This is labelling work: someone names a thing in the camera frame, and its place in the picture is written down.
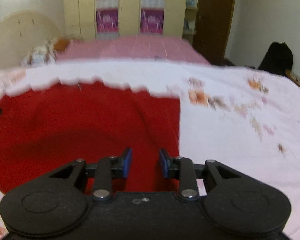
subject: red cloth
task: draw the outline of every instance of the red cloth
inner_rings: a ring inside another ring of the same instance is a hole
[[[125,191],[171,190],[158,150],[178,155],[178,99],[117,90],[101,82],[54,85],[0,101],[0,189],[7,192],[77,158],[100,158],[133,149]],[[115,183],[122,190],[122,181]]]

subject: purple poster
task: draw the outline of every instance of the purple poster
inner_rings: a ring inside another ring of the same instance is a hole
[[[164,10],[141,10],[141,33],[159,33],[163,31]]]
[[[97,32],[109,33],[119,30],[118,10],[97,11]]]

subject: brown door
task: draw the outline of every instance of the brown door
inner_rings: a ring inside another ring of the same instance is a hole
[[[223,65],[234,1],[199,0],[193,47],[215,65]]]

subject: black chair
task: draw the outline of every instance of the black chair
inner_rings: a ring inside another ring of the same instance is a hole
[[[273,42],[258,70],[286,76],[286,70],[292,70],[293,54],[287,44]]]

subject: floral bedsheet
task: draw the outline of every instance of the floral bedsheet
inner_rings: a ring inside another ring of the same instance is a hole
[[[96,79],[179,97],[180,155],[194,163],[216,159],[284,192],[292,204],[284,232],[300,240],[300,88],[287,78],[244,67],[137,60],[64,61],[13,77],[7,87],[1,83],[0,98]]]

